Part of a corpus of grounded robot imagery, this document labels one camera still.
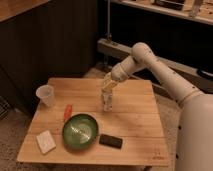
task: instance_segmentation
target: white cup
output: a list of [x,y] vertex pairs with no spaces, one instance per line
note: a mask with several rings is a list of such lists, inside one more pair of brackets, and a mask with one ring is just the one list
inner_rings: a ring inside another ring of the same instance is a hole
[[54,88],[50,85],[42,85],[36,90],[36,96],[47,106],[55,104]]

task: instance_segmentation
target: green plate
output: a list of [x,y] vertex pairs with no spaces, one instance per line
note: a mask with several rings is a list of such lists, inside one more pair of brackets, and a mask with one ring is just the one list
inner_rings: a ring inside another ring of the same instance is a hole
[[72,150],[87,148],[97,137],[98,124],[88,114],[77,114],[71,117],[63,127],[63,140]]

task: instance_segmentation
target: table leg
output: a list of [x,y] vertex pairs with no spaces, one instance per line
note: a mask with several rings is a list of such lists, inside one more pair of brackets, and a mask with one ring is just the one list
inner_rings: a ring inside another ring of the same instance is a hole
[[143,171],[150,171],[150,169],[152,168],[152,166],[146,166]]

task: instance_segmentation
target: table top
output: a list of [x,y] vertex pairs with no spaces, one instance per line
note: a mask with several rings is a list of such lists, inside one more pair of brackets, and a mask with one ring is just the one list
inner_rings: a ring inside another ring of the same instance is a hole
[[[19,151],[19,162],[101,165],[168,166],[170,157],[155,96],[150,81],[128,80],[113,89],[113,108],[104,112],[101,102],[102,79],[51,78],[56,104],[39,103]],[[88,113],[99,125],[99,135],[88,149],[69,152],[62,141],[63,115],[68,104],[72,116]],[[50,130],[56,148],[43,155],[36,136]],[[100,134],[123,139],[121,149],[99,144]]]

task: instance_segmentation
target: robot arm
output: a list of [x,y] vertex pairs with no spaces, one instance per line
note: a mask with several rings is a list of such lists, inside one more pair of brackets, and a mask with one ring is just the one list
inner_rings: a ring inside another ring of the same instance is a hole
[[127,80],[134,72],[139,71],[144,66],[153,73],[169,95],[180,106],[183,106],[191,97],[203,94],[197,87],[156,58],[148,45],[137,43],[132,48],[131,56],[115,65],[111,73],[108,73],[104,78],[102,95],[105,97],[103,98],[105,110],[111,107],[113,87]]
[[132,48],[131,56],[113,67],[102,85],[104,110],[111,107],[112,89],[146,66],[182,109],[176,150],[176,171],[213,170],[213,95],[204,94],[159,61],[144,43]]

